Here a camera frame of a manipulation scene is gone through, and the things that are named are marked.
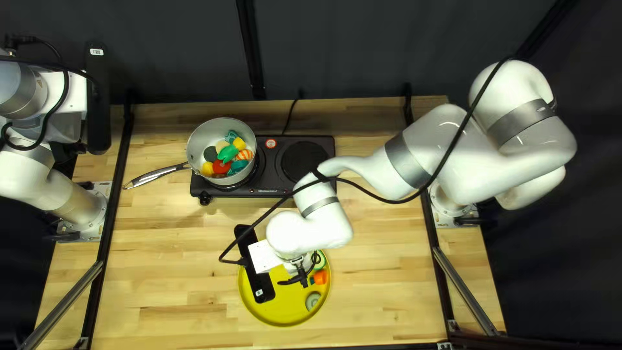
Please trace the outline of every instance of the orange toy food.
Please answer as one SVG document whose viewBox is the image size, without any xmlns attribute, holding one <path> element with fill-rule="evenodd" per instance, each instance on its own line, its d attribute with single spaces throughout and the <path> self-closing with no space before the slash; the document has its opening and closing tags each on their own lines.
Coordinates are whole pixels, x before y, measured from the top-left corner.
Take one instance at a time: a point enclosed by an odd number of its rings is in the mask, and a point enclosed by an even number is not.
<svg viewBox="0 0 622 350">
<path fill-rule="evenodd" d="M 316 285 L 325 285 L 326 282 L 328 282 L 328 273 L 326 270 L 320 270 L 316 272 L 311 279 L 311 284 L 315 282 Z"/>
<path fill-rule="evenodd" d="M 253 158 L 253 151 L 250 149 L 242 149 L 238 154 L 236 154 L 235 159 L 238 161 L 250 161 Z"/>
</svg>

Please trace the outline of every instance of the metal pole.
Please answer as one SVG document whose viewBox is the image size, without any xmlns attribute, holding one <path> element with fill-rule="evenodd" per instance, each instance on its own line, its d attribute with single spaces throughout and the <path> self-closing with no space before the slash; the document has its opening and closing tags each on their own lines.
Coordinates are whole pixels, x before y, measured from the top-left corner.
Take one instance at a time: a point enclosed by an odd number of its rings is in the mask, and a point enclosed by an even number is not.
<svg viewBox="0 0 622 350">
<path fill-rule="evenodd" d="M 487 336 L 499 336 L 499 331 L 497 331 L 494 324 L 488 318 L 488 315 L 484 312 L 484 309 L 481 308 L 480 304 L 477 302 L 465 282 L 462 280 L 456 269 L 453 268 L 452 263 L 449 262 L 449 259 L 445 256 L 441 249 L 434 247 L 432 248 L 432 253 L 434 254 L 434 259 L 436 259 L 440 267 L 458 290 L 462 300 L 465 301 L 466 306 L 469 311 L 471 311 L 475 321 L 477 321 L 484 333 Z"/>
<path fill-rule="evenodd" d="M 238 8 L 239 29 L 242 33 L 242 44 L 244 44 L 251 93 L 255 100 L 265 100 L 266 88 L 264 86 L 261 51 L 259 50 L 255 3 L 254 0 L 236 0 L 236 7 Z"/>
<path fill-rule="evenodd" d="M 114 166 L 113 187 L 108 199 L 106 220 L 104 221 L 104 228 L 101 231 L 100 249 L 97 251 L 97 260 L 102 261 L 104 265 L 101 268 L 100 275 L 91 284 L 91 293 L 88 295 L 86 314 L 84 316 L 84 323 L 82 324 L 82 334 L 74 348 L 82 347 L 90 349 L 93 343 L 95 321 L 97 320 L 97 312 L 100 309 L 101 289 L 104 285 L 106 263 L 108 262 L 110 245 L 113 239 L 114 221 L 119 207 L 121 187 L 123 186 L 123 174 L 125 173 L 125 167 L 128 162 L 129 142 L 132 139 L 132 130 L 134 129 L 134 112 L 132 111 L 132 106 L 134 101 L 136 101 L 135 95 L 133 90 L 128 90 L 123 105 L 123 132 L 121 133 L 117 162 Z"/>
<path fill-rule="evenodd" d="M 421 209 L 424 211 L 425 229 L 428 234 L 428 242 L 430 244 L 430 253 L 433 248 L 439 246 L 439 237 L 436 233 L 436 223 L 434 222 L 434 215 L 432 214 L 432 203 L 430 201 L 430 192 L 424 190 L 421 196 Z M 447 276 L 440 267 L 440 264 L 436 259 L 432 259 L 432 266 L 434 267 L 434 276 L 436 277 L 436 286 L 439 289 L 440 309 L 443 313 L 443 319 L 445 320 L 445 330 L 447 337 L 449 334 L 459 327 L 456 325 L 453 316 L 452 299 L 449 296 L 449 283 L 447 282 Z"/>
<path fill-rule="evenodd" d="M 60 318 L 69 310 L 71 305 L 78 299 L 84 289 L 100 274 L 104 263 L 95 262 L 91 268 L 76 282 L 72 289 L 58 302 L 56 307 L 45 317 L 45 319 L 35 328 L 17 350 L 34 350 L 45 336 L 54 328 Z"/>
</svg>

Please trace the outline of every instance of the pot handle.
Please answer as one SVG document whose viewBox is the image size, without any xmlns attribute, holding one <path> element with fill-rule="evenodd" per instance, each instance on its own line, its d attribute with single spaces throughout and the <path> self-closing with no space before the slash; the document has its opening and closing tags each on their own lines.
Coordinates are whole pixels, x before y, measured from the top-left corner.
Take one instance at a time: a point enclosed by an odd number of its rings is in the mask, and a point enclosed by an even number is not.
<svg viewBox="0 0 622 350">
<path fill-rule="evenodd" d="M 186 167 L 186 165 L 189 165 L 188 162 L 184 162 L 184 163 L 173 165 L 173 166 L 167 166 L 166 168 L 150 171 L 147 174 L 140 175 L 139 177 L 133 180 L 130 180 L 127 184 L 123 185 L 123 189 L 130 189 L 130 188 L 134 188 L 134 187 L 147 184 L 153 180 L 159 179 L 162 176 L 168 175 L 170 173 L 174 173 L 179 170 L 191 169 L 189 166 Z"/>
</svg>

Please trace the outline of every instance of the black cable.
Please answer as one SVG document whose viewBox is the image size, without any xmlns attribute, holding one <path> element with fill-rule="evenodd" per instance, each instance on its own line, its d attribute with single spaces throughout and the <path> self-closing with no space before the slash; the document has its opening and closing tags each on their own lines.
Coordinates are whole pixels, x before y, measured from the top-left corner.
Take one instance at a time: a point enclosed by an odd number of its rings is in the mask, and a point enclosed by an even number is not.
<svg viewBox="0 0 622 350">
<path fill-rule="evenodd" d="M 294 106 L 296 106 L 296 102 L 298 102 L 298 98 L 296 98 L 292 102 L 292 105 L 289 107 L 289 113 L 287 114 L 287 120 L 285 121 L 285 127 L 283 127 L 283 131 L 281 131 L 281 136 L 285 134 L 285 130 L 287 130 L 287 127 L 289 126 L 289 121 L 292 119 L 292 111 L 294 110 Z"/>
<path fill-rule="evenodd" d="M 404 121 L 406 121 L 406 126 L 410 126 L 415 122 L 415 119 L 412 116 L 412 87 L 411 83 L 405 83 L 403 89 L 404 95 L 404 105 L 402 106 L 402 112 L 404 113 Z"/>
<path fill-rule="evenodd" d="M 81 70 L 75 69 L 75 68 L 71 68 L 71 67 L 67 67 L 64 64 L 60 64 L 60 63 L 50 63 L 50 62 L 39 62 L 39 61 L 34 61 L 34 60 L 28 60 L 28 59 L 21 59 L 21 58 L 17 58 L 17 57 L 13 57 L 13 56 L 0 56 L 0 61 L 1 62 L 15 62 L 15 63 L 24 63 L 24 64 L 29 64 L 29 65 L 36 65 L 45 69 L 49 69 L 49 70 L 53 70 L 56 72 L 63 72 L 63 71 L 67 71 L 70 73 L 74 73 L 77 74 L 81 77 L 84 77 L 85 79 L 87 79 L 88 81 L 90 81 L 91 83 L 99 86 L 99 82 L 97 81 L 97 79 L 95 79 L 92 75 L 82 72 Z"/>
<path fill-rule="evenodd" d="M 58 63 L 59 64 L 63 64 L 63 57 L 60 55 L 60 52 L 56 49 L 56 47 L 54 47 L 54 45 L 52 45 L 50 42 L 48 42 L 46 40 L 43 40 L 43 39 L 40 39 L 38 37 L 34 37 L 33 39 L 34 39 L 33 42 L 40 43 L 40 44 L 43 44 L 43 45 L 47 46 L 48 49 L 50 49 L 54 53 L 54 56 L 56 56 L 56 59 L 58 60 Z"/>
<path fill-rule="evenodd" d="M 260 222 L 262 222 L 266 217 L 268 217 L 268 215 L 270 215 L 273 211 L 275 211 L 278 207 L 280 207 L 281 205 L 283 205 L 283 203 L 285 203 L 286 200 L 288 200 L 289 197 L 292 197 L 293 195 L 297 194 L 298 192 L 311 187 L 313 185 L 319 184 L 320 182 L 322 182 L 322 180 L 315 180 L 312 181 L 306 185 L 300 186 L 299 188 L 293 190 L 292 192 L 286 194 L 283 196 L 283 198 L 281 198 L 278 202 L 276 202 L 276 204 L 274 204 L 270 209 L 268 209 L 262 216 L 260 216 L 257 220 L 255 220 L 255 222 L 253 222 L 249 227 L 246 228 L 246 230 L 244 230 L 244 232 L 242 232 L 242 234 L 233 240 L 233 242 L 231 242 L 231 244 L 229 244 L 229 246 L 220 254 L 220 256 L 218 257 L 218 261 L 221 263 L 232 263 L 235 265 L 242 265 L 242 263 L 240 262 L 240 260 L 225 260 L 224 257 L 225 255 L 227 255 L 227 253 L 229 253 L 229 251 L 236 246 L 236 244 L 238 244 L 239 241 L 243 240 L 254 228 L 255 226 L 257 226 Z"/>
<path fill-rule="evenodd" d="M 346 179 L 340 179 L 339 177 L 336 177 L 336 176 L 335 177 L 325 177 L 323 179 L 318 179 L 318 180 L 312 181 L 312 182 L 310 182 L 310 183 L 308 183 L 306 185 L 300 186 L 295 191 L 292 191 L 289 194 L 285 195 L 281 200 L 279 200 L 279 202 L 274 204 L 262 216 L 260 216 L 260 218 L 255 220 L 255 222 L 253 222 L 253 224 L 250 227 L 248 227 L 237 239 L 235 239 L 231 244 L 229 244 L 229 247 L 227 247 L 225 249 L 225 251 L 223 251 L 223 253 L 218 257 L 218 261 L 223 262 L 223 263 L 233 263 L 233 264 L 240 265 L 241 264 L 240 261 L 224 260 L 223 258 L 225 257 L 225 255 L 236 244 L 238 244 L 238 242 L 240 240 L 242 240 L 246 235 L 248 235 L 250 233 L 250 231 L 255 226 L 257 226 L 261 221 L 263 221 L 266 217 L 268 217 L 268 215 L 270 215 L 272 212 L 274 212 L 274 210 L 276 210 L 279 206 L 281 206 L 283 203 L 285 203 L 285 201 L 289 197 L 294 196 L 295 194 L 297 194 L 298 192 L 302 191 L 303 189 L 306 189 L 306 188 L 308 188 L 310 186 L 313 186 L 315 184 L 318 184 L 320 182 L 327 182 L 327 181 L 331 181 L 331 180 L 336 180 L 336 181 L 344 182 L 346 184 L 352 185 L 355 188 L 361 190 L 363 193 L 367 194 L 368 196 L 370 196 L 370 197 L 372 197 L 374 199 L 377 199 L 377 200 L 379 200 L 381 202 L 387 203 L 387 204 L 403 204 L 403 203 L 410 202 L 413 199 L 419 197 L 434 182 L 436 177 L 439 175 L 440 171 L 443 169 L 443 166 L 447 162 L 447 159 L 451 155 L 453 149 L 456 147 L 456 144 L 458 143 L 458 140 L 460 139 L 460 137 L 462 135 L 462 131 L 464 131 L 464 129 L 467 127 L 468 121 L 471 119 L 471 116 L 473 115 L 473 111 L 477 107 L 477 104 L 480 102 L 481 96 L 484 94 L 484 91 L 486 91 L 486 88 L 490 84 L 490 81 L 493 79 L 495 74 L 497 74 L 497 71 L 499 70 L 499 68 L 501 68 L 501 66 L 505 62 L 507 62 L 507 61 L 509 61 L 511 59 L 513 59 L 513 58 L 512 57 L 506 57 L 503 60 L 499 61 L 499 63 L 497 63 L 494 66 L 494 69 L 492 70 L 492 72 L 490 72 L 490 74 L 488 75 L 488 78 L 486 78 L 486 81 L 481 86 L 480 91 L 477 93 L 477 96 L 473 100 L 473 103 L 471 104 L 471 107 L 469 108 L 469 111 L 466 113 L 464 119 L 462 120 L 462 123 L 458 127 L 458 131 L 456 131 L 456 134 L 454 135 L 454 137 L 452 139 L 452 142 L 449 144 L 449 147 L 447 147 L 447 150 L 445 151 L 445 154 L 443 155 L 443 158 L 440 160 L 439 165 L 436 167 L 436 170 L 434 171 L 434 173 L 432 174 L 430 179 L 428 179 L 428 181 L 426 181 L 426 183 L 421 188 L 419 188 L 417 190 L 417 192 L 415 192 L 415 194 L 413 194 L 413 195 L 411 195 L 409 197 L 406 197 L 406 198 L 403 198 L 403 199 L 398 199 L 398 200 L 394 201 L 394 200 L 385 199 L 385 198 L 382 198 L 380 196 L 377 196 L 377 195 L 373 194 L 372 192 L 369 192 L 367 189 L 363 188 L 362 186 L 360 186 L 359 184 L 357 184 L 355 182 L 352 182 L 352 181 L 346 180 Z"/>
<path fill-rule="evenodd" d="M 33 41 L 31 42 L 38 42 L 50 48 L 50 50 L 54 53 L 54 56 L 56 56 L 59 64 L 62 65 L 63 57 L 60 55 L 60 52 L 56 49 L 56 47 L 54 47 L 54 45 L 52 45 L 51 43 L 45 40 L 42 40 L 36 37 L 33 37 L 32 40 Z M 56 104 L 52 108 L 50 108 L 50 110 L 43 117 L 41 121 L 41 132 L 39 133 L 39 137 L 33 144 L 31 144 L 30 146 L 20 146 L 18 144 L 14 144 L 13 142 L 9 140 L 8 137 L 6 137 L 6 131 L 13 125 L 13 122 L 11 121 L 8 121 L 4 126 L 2 126 L 2 129 L 0 130 L 0 140 L 4 140 L 4 143 L 6 145 L 18 151 L 30 151 L 32 149 L 39 147 L 39 145 L 41 144 L 41 142 L 43 142 L 43 139 L 45 138 L 45 132 L 47 131 L 48 120 L 54 113 L 56 113 L 56 111 L 60 108 L 60 106 L 62 106 L 63 103 L 65 103 L 65 99 L 67 98 L 67 94 L 69 93 L 69 73 L 67 72 L 67 70 L 63 70 L 63 81 L 64 81 L 63 92 L 60 94 L 60 98 L 58 99 Z"/>
<path fill-rule="evenodd" d="M 317 250 L 313 251 L 313 254 L 311 254 L 311 267 L 309 268 L 309 271 L 305 271 L 305 275 L 304 278 L 307 278 L 309 276 L 309 273 L 311 273 L 311 271 L 313 271 L 313 268 L 319 264 L 322 261 L 322 258 L 320 257 L 320 254 L 317 253 Z M 302 276 L 300 275 L 296 275 L 286 281 L 278 281 L 276 284 L 281 285 L 281 286 L 287 286 L 287 285 L 293 285 L 294 283 L 298 283 L 300 282 L 300 279 L 302 278 Z"/>
<path fill-rule="evenodd" d="M 434 182 L 434 180 L 436 180 L 436 177 L 439 175 L 440 171 L 443 169 L 443 166 L 447 162 L 447 159 L 451 155 L 453 149 L 456 147 L 456 144 L 458 143 L 458 140 L 462 136 L 462 131 L 464 131 L 464 129 L 467 127 L 468 121 L 471 119 L 471 116 L 473 115 L 473 111 L 475 111 L 475 107 L 477 107 L 477 104 L 480 102 L 481 96 L 484 94 L 484 91 L 486 91 L 486 88 L 490 84 L 490 81 L 493 79 L 494 75 L 497 74 L 497 71 L 499 70 L 499 68 L 501 68 L 501 66 L 505 62 L 507 62 L 507 61 L 509 61 L 511 59 L 513 59 L 513 57 L 511 57 L 511 56 L 506 57 L 503 60 L 500 60 L 499 63 L 497 63 L 494 66 L 492 72 L 490 72 L 490 74 L 488 75 L 488 78 L 486 78 L 486 81 L 481 86 L 480 91 L 477 93 L 477 96 L 473 100 L 473 104 L 471 104 L 471 107 L 469 108 L 469 110 L 466 113 L 464 119 L 462 120 L 462 123 L 460 124 L 460 127 L 458 127 L 458 131 L 454 135 L 454 137 L 452 139 L 452 142 L 449 144 L 449 147 L 447 147 L 447 150 L 445 151 L 445 155 L 443 155 L 443 158 L 441 158 L 441 160 L 439 162 L 439 165 L 436 167 L 436 170 L 434 171 L 434 173 L 432 173 L 432 176 L 428 179 L 428 181 L 426 181 L 425 184 L 423 186 L 421 186 L 421 188 L 419 188 L 417 190 L 417 192 L 415 192 L 413 195 L 411 195 L 409 197 L 406 197 L 406 198 L 402 198 L 402 199 L 398 199 L 396 201 L 393 201 L 393 200 L 390 200 L 390 199 L 385 199 L 385 198 L 379 197 L 379 196 L 369 192 L 368 190 L 364 189 L 359 184 L 356 184 L 356 183 L 354 183 L 354 182 L 352 182 L 350 180 L 340 179 L 339 177 L 336 178 L 336 180 L 340 181 L 340 182 L 347 183 L 349 185 L 352 185 L 352 186 L 356 187 L 357 189 L 363 191 L 368 196 L 373 197 L 374 199 L 377 199 L 377 200 L 379 200 L 381 202 L 388 203 L 388 204 L 403 204 L 403 203 L 410 202 L 413 199 L 419 197 L 428 187 L 430 187 L 430 185 Z"/>
<path fill-rule="evenodd" d="M 456 217 L 453 219 L 453 223 L 456 225 L 481 225 L 489 222 L 492 222 L 492 220 L 482 217 Z"/>
</svg>

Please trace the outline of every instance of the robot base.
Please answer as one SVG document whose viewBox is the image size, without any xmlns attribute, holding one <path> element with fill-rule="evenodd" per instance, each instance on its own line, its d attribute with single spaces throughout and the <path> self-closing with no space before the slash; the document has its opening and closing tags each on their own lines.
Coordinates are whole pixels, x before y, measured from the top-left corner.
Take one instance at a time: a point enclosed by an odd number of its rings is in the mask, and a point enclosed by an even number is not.
<svg viewBox="0 0 622 350">
<path fill-rule="evenodd" d="M 69 222 L 61 221 L 56 229 L 57 235 L 55 240 L 58 243 L 69 242 L 99 242 L 101 231 L 104 227 L 106 218 L 106 206 L 112 189 L 112 181 L 93 181 L 93 189 L 87 190 L 98 198 L 100 213 L 97 217 L 84 225 L 75 225 Z"/>
<path fill-rule="evenodd" d="M 437 229 L 465 229 L 477 226 L 469 224 L 457 225 L 454 221 L 457 217 L 479 217 L 480 214 L 474 204 L 461 206 L 454 203 L 445 195 L 437 182 L 430 186 L 429 196 L 432 218 Z"/>
</svg>

